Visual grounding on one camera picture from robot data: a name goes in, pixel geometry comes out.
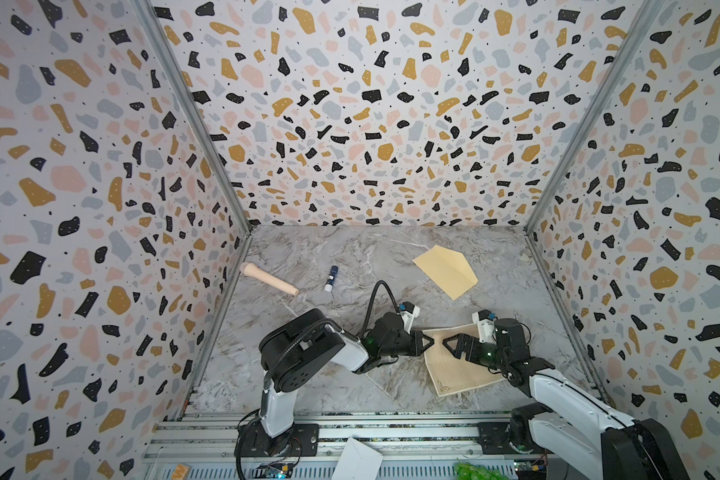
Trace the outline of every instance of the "beige paper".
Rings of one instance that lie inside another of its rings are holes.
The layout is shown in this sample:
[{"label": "beige paper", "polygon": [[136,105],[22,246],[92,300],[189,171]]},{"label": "beige paper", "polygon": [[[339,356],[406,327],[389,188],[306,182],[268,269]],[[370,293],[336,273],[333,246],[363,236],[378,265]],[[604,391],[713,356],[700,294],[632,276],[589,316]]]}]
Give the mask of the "beige paper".
[{"label": "beige paper", "polygon": [[478,283],[464,254],[440,245],[417,256],[413,263],[437,283],[451,300],[456,300]]},{"label": "beige paper", "polygon": [[434,339],[434,345],[424,352],[424,362],[427,364],[429,376],[438,396],[479,389],[503,379],[500,373],[491,373],[484,366],[475,365],[463,358],[456,360],[443,345],[443,339],[459,333],[478,336],[477,325],[470,323],[464,326],[425,330],[424,333]]},{"label": "beige paper", "polygon": [[185,480],[187,475],[190,474],[191,466],[179,464],[176,469],[173,470],[173,474],[170,476],[170,480]]}]

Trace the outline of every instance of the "cable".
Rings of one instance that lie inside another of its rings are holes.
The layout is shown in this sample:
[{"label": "cable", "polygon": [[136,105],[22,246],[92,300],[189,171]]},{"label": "cable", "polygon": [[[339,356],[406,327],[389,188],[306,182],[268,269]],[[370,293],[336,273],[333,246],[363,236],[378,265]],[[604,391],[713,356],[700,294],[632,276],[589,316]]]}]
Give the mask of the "cable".
[{"label": "cable", "polygon": [[562,477],[560,480],[565,480],[568,478],[568,471],[570,470],[570,464],[566,462],[565,464],[565,476]]},{"label": "cable", "polygon": [[302,446],[302,441],[296,437],[291,438],[291,441],[293,441],[293,440],[296,440],[298,442],[298,456],[296,457],[296,463],[294,463],[293,466],[291,466],[291,469],[296,468],[298,463],[302,460],[302,452],[304,451],[304,447]]},{"label": "cable", "polygon": [[[538,372],[536,372],[534,375],[545,376],[545,377],[547,377],[548,379],[553,379],[553,380],[556,380],[556,381],[560,382],[560,385],[561,385],[561,386],[565,386],[565,387],[567,387],[568,389],[573,390],[574,392],[578,393],[580,396],[582,396],[583,398],[585,398],[588,402],[592,403],[592,405],[594,405],[595,407],[599,408],[600,410],[603,411],[603,413],[607,414],[609,417],[611,417],[613,420],[615,420],[617,423],[619,423],[622,427],[627,428],[627,425],[625,425],[624,422],[622,422],[622,421],[619,420],[618,418],[612,416],[607,410],[605,410],[603,407],[599,406],[596,402],[594,402],[594,401],[592,400],[592,398],[589,398],[588,396],[586,396],[586,395],[583,394],[582,392],[579,392],[577,389],[571,387],[570,385],[567,385],[565,382],[561,381],[560,379],[556,379],[556,378],[554,378],[553,376],[549,376],[549,375],[546,375],[546,374],[544,374],[544,373],[538,373]],[[663,478],[663,477],[661,476],[661,472],[659,472],[659,469],[658,469],[658,467],[656,466],[656,462],[653,461],[653,457],[650,456],[650,454],[648,453],[648,450],[646,450],[646,448],[644,447],[643,443],[642,443],[642,442],[637,442],[637,445],[639,445],[640,448],[643,449],[643,453],[645,453],[646,456],[648,457],[648,459],[650,460],[651,466],[653,466],[653,470],[656,472],[657,475],[659,475],[659,478]]]},{"label": "cable", "polygon": [[243,420],[250,417],[251,415],[255,415],[255,414],[259,413],[260,411],[261,411],[261,409],[257,408],[253,412],[248,412],[244,417],[240,418],[240,421],[237,423],[237,428],[240,428],[240,424],[242,423]]},{"label": "cable", "polygon": [[277,357],[277,360],[274,361],[273,364],[269,366],[269,369],[267,369],[266,375],[264,375],[264,389],[269,389],[269,381],[272,379],[272,375],[275,373],[275,369],[280,366],[283,360],[286,359],[288,354],[295,349],[299,343],[301,343],[305,338],[310,336],[315,330],[317,330],[319,327],[324,325],[333,325],[336,328],[336,331],[341,332],[343,328],[338,326],[336,322],[334,322],[331,319],[322,319],[314,322],[304,330],[302,330],[293,341],[291,341],[288,346],[282,351],[280,356]]},{"label": "cable", "polygon": [[544,462],[542,465],[544,465],[544,466],[547,465],[547,449],[546,449],[546,448],[544,449],[544,453],[542,453],[540,457],[538,457],[537,459],[535,459],[535,460],[531,463],[531,465],[536,465],[536,464],[539,462],[539,460],[541,460],[541,461]]},{"label": "cable", "polygon": [[522,326],[524,326],[526,330],[528,330],[528,341],[525,344],[530,345],[530,339],[533,338],[533,336],[530,334],[530,328],[528,328],[528,325],[526,325],[525,323],[522,323],[522,322],[518,322],[518,323],[521,324]]},{"label": "cable", "polygon": [[394,364],[394,363],[397,363],[398,360],[400,360],[400,358],[399,358],[398,356],[396,356],[396,355],[395,355],[395,356],[391,356],[391,357],[389,357],[389,358],[394,359],[394,361],[393,361],[393,362],[381,362],[381,363],[379,363],[379,364],[376,365],[376,366],[392,365],[392,364]]},{"label": "cable", "polygon": [[[240,423],[242,423],[243,420],[245,420],[247,417],[256,414],[256,416],[246,424],[242,428],[242,431],[240,432]],[[245,437],[248,435],[248,432],[250,429],[258,422],[261,417],[258,415],[259,409],[254,410],[253,412],[250,412],[248,415],[240,418],[240,421],[237,423],[238,426],[238,437],[237,437],[237,443],[235,444],[235,466],[237,468],[237,477],[239,480],[246,480],[246,476],[242,473],[242,444],[245,439]]]},{"label": "cable", "polygon": [[376,282],[376,284],[373,286],[373,292],[371,292],[371,299],[368,302],[368,309],[365,311],[365,320],[362,323],[362,328],[358,332],[357,336],[360,337],[365,330],[368,328],[368,324],[371,321],[371,314],[373,313],[373,301],[376,298],[376,292],[378,291],[378,287],[380,285],[384,285],[384,288],[387,289],[387,293],[389,294],[389,299],[392,301],[392,306],[394,307],[394,312],[398,311],[398,303],[394,299],[394,295],[392,294],[392,289],[389,288],[389,285],[387,285],[384,280],[379,280]]},{"label": "cable", "polygon": [[286,454],[284,456],[282,456],[282,458],[279,458],[277,460],[272,460],[270,463],[266,464],[268,467],[274,468],[273,465],[275,465],[276,463],[284,462],[286,460],[286,458],[288,458],[288,456],[291,455],[291,450],[293,450],[293,444],[291,444],[292,440],[293,440],[293,438],[288,440],[288,446],[286,448],[284,448],[284,450],[286,450]]}]

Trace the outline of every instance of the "white paper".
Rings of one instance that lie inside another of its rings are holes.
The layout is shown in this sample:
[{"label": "white paper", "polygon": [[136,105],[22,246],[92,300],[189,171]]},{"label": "white paper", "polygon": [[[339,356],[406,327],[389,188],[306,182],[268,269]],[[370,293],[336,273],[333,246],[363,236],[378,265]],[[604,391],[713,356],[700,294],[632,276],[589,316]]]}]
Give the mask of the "white paper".
[{"label": "white paper", "polygon": [[347,440],[332,480],[375,480],[384,456],[354,438]]}]

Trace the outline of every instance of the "cardboard sheet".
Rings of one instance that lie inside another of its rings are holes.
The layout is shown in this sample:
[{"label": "cardboard sheet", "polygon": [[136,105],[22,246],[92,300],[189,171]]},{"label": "cardboard sheet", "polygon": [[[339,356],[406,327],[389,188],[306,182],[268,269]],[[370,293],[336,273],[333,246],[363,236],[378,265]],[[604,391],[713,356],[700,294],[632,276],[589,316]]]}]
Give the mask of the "cardboard sheet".
[{"label": "cardboard sheet", "polygon": [[443,346],[443,339],[459,333],[478,336],[477,325],[470,323],[464,326],[425,330],[424,333],[434,339],[434,345],[424,352],[424,361],[438,396],[478,389],[504,379],[500,373],[490,373],[484,366],[475,365],[466,360],[456,360],[451,352]]},{"label": "cardboard sheet", "polygon": [[444,246],[433,246],[417,256],[413,263],[442,288],[451,300],[456,300],[478,283],[464,254]]},{"label": "cardboard sheet", "polygon": [[375,480],[382,460],[381,453],[350,437],[331,480]]}]

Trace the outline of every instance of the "wooden board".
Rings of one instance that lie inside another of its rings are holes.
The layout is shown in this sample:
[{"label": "wooden board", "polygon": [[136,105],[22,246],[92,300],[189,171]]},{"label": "wooden board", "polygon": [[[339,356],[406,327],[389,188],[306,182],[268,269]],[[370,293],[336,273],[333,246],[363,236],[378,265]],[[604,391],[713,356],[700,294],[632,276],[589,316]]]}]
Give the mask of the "wooden board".
[{"label": "wooden board", "polygon": [[443,339],[459,333],[478,336],[478,327],[475,324],[425,330],[424,333],[434,339],[434,345],[424,352],[424,361],[438,396],[479,389],[504,379],[500,373],[490,373],[484,366],[465,360],[456,360],[451,352],[443,346]]}]

